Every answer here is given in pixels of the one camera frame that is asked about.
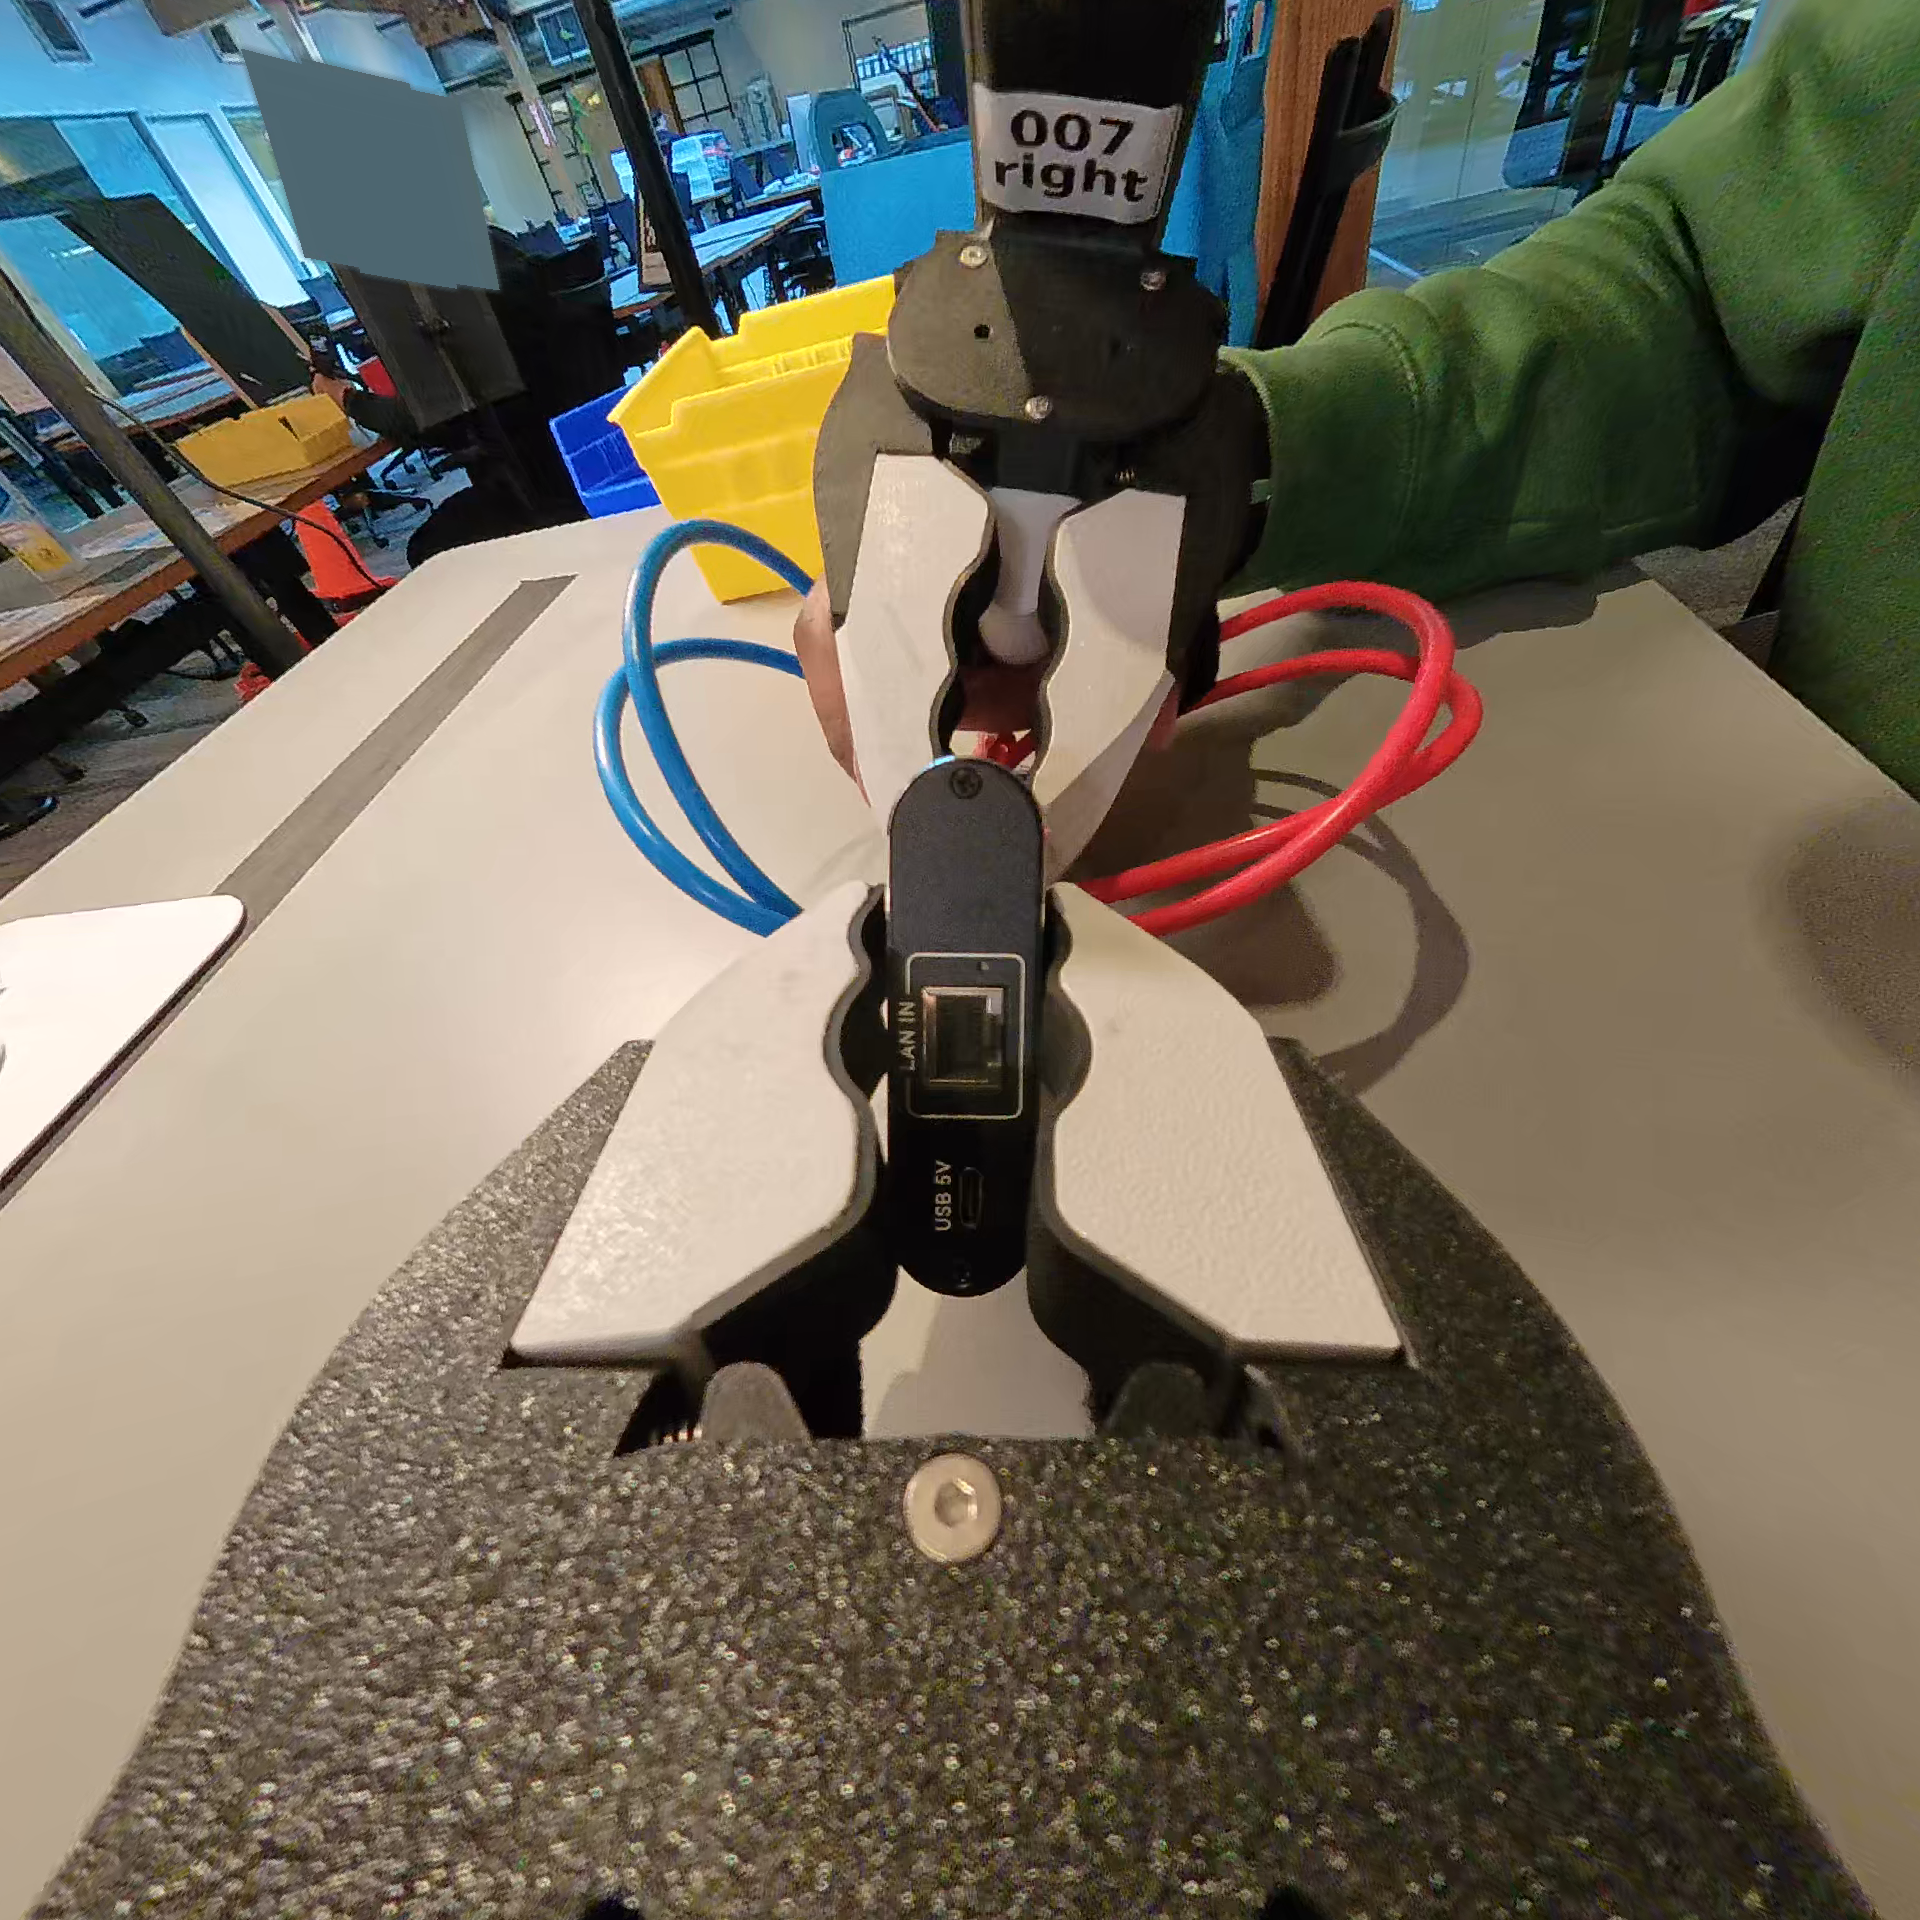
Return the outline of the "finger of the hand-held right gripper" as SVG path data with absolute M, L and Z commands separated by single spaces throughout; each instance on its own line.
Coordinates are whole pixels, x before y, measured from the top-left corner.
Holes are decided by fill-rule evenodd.
M 1172 692 L 1172 603 L 1183 501 L 1119 492 L 1069 512 L 1045 568 L 1057 637 L 1040 684 L 1034 806 L 1047 880 L 1063 880 L 1109 816 Z
M 877 819 L 949 752 L 953 613 L 991 554 L 983 490 L 928 455 L 877 455 L 833 637 L 856 781 Z

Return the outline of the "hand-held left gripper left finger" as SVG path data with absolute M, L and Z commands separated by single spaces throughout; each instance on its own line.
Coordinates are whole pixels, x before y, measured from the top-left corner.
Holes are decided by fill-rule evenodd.
M 809 1432 L 858 1432 L 877 1234 L 877 884 L 846 880 L 697 990 L 645 1053 L 511 1332 L 518 1365 L 773 1370 Z

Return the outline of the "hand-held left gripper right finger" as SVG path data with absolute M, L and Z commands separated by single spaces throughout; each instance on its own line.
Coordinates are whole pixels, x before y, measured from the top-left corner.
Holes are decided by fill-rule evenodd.
M 1052 890 L 1047 938 L 1025 1298 L 1084 1373 L 1093 1431 L 1119 1431 L 1140 1375 L 1220 1432 L 1265 1363 L 1404 1363 L 1260 1021 L 1084 886 Z

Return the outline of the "yellow plastic bin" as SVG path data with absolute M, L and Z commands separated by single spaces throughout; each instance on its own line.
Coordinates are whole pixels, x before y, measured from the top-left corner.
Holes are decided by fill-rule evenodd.
M 751 311 L 737 332 L 693 330 L 610 412 L 673 522 L 721 522 L 823 572 L 814 450 L 856 333 L 884 333 L 896 279 Z

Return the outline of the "black ethernet switch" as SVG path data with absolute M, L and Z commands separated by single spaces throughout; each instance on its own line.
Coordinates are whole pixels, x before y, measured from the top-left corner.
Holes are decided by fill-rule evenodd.
M 977 1298 L 1024 1271 L 1040 1158 L 1045 834 L 1022 779 L 941 759 L 887 836 L 884 1224 L 904 1276 Z

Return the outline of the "person's right hand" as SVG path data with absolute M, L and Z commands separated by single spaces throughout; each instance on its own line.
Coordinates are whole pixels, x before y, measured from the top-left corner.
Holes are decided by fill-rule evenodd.
M 836 655 L 832 599 L 825 579 L 817 579 L 799 600 L 790 640 L 823 742 L 844 774 L 864 792 L 865 787 L 856 767 L 847 699 Z

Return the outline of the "blue plastic bin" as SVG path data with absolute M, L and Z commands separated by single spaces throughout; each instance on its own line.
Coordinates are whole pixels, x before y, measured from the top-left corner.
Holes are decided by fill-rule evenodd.
M 590 519 L 610 519 L 658 504 L 650 478 L 639 469 L 623 429 L 610 419 L 628 391 L 631 386 L 612 389 L 551 416 L 545 423 L 566 478 Z

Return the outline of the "black pole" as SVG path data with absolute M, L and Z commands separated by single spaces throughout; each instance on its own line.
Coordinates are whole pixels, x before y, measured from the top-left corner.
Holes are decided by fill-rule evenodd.
M 293 669 L 301 651 L 296 635 L 253 589 L 250 580 L 217 547 L 153 464 L 137 450 L 128 432 L 110 419 L 104 402 L 92 389 L 79 366 L 36 322 L 26 301 L 2 275 L 2 342 L 32 384 L 54 404 L 100 464 L 128 492 L 138 510 L 165 532 L 181 560 L 223 603 L 230 624 L 245 643 L 246 658 L 269 680 Z
M 682 316 L 682 322 L 708 339 L 720 333 L 711 291 L 690 242 L 686 214 L 670 183 L 670 172 L 658 147 L 653 114 L 645 101 L 633 66 L 633 55 L 616 28 L 610 2 L 576 4 L 592 63 L 602 82 L 607 108 L 618 131 L 622 150 L 628 156 L 639 208 L 655 235 L 655 251 L 668 272 L 668 284 Z

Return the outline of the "computer monitor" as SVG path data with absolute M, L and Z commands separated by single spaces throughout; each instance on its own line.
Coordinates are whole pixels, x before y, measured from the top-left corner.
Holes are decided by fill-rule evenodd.
M 336 267 L 374 356 L 417 429 L 525 392 L 490 291 L 439 287 Z

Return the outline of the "orange traffic cone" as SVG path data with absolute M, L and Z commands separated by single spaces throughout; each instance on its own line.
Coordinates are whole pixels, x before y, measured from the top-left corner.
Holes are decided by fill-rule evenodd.
M 289 516 L 289 528 L 301 547 L 310 589 L 333 616 L 345 620 L 394 587 L 392 576 L 373 572 L 324 498 L 301 504 Z

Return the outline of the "instruction board on white stand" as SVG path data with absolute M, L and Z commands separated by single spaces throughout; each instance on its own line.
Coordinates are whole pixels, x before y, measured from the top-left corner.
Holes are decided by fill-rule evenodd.
M 236 895 L 2 925 L 2 1172 L 14 1174 L 236 944 Z

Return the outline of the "small yellow bin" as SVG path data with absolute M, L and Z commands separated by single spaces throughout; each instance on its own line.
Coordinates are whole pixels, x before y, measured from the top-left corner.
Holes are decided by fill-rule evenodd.
M 257 482 L 333 464 L 357 447 L 343 406 L 309 391 L 185 435 L 173 455 L 215 490 L 249 492 Z

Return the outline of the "green hoodie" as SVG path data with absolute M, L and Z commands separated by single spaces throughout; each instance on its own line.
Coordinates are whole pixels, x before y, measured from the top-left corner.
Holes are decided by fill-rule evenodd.
M 1865 317 L 1797 514 L 1772 676 L 1917 792 L 1917 270 Z

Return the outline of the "wooden post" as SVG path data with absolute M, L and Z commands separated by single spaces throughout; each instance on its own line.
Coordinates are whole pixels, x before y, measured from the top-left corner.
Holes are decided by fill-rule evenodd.
M 1271 347 L 1367 284 L 1401 7 L 1277 2 L 1263 26 L 1254 340 Z

